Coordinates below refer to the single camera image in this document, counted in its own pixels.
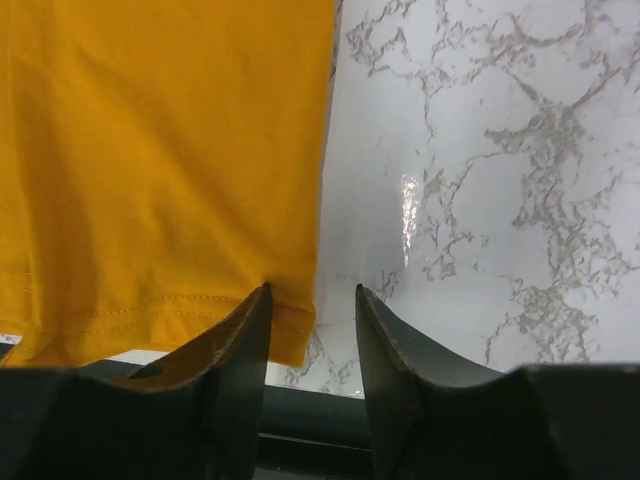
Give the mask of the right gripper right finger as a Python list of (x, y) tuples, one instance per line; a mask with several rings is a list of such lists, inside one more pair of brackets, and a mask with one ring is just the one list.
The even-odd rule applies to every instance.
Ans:
[(375, 478), (564, 478), (527, 370), (464, 359), (364, 286), (355, 306)]

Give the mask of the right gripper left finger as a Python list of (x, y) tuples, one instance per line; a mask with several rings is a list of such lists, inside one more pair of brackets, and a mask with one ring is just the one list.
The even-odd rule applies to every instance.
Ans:
[(268, 284), (217, 325), (131, 375), (82, 374), (77, 479), (250, 479), (272, 323)]

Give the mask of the yellow t shirt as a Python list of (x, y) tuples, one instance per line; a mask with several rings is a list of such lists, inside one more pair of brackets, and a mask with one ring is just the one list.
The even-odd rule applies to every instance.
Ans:
[(315, 323), (330, 1), (5, 1), (7, 367), (170, 351), (255, 288), (271, 361)]

